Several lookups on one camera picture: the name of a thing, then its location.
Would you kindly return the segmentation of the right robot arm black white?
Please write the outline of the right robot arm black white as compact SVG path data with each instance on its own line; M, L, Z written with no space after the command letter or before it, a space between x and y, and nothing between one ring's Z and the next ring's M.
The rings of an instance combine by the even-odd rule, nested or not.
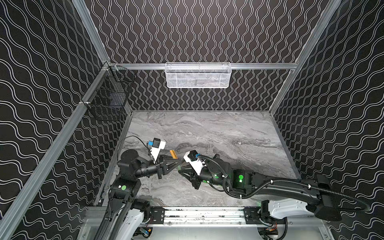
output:
M304 210L321 220L341 221L341 212L369 212L368 203L356 197L336 192L328 178L317 175L314 179L287 179L263 175L255 171L234 169L216 154L210 158L192 151L185 155L186 165L179 174L195 189L202 183L214 188L221 186L231 198L250 199L256 195L270 195L304 203Z

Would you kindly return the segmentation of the orange pen cap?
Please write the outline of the orange pen cap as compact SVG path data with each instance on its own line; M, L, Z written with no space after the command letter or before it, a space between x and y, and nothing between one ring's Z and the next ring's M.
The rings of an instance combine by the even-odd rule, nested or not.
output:
M177 158L177 155L176 155L174 150L170 150L170 153L171 153L171 156L173 157L173 159Z

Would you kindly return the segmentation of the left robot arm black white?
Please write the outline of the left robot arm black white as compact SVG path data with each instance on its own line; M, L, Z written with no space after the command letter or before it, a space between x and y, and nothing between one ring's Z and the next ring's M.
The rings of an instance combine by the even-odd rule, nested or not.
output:
M140 178L157 175L159 179L182 163L180 159L160 155L155 163L139 156L136 150L123 152L118 162L117 178L109 190L104 218L94 237L95 240L130 240L140 225L151 219L148 201L137 199Z

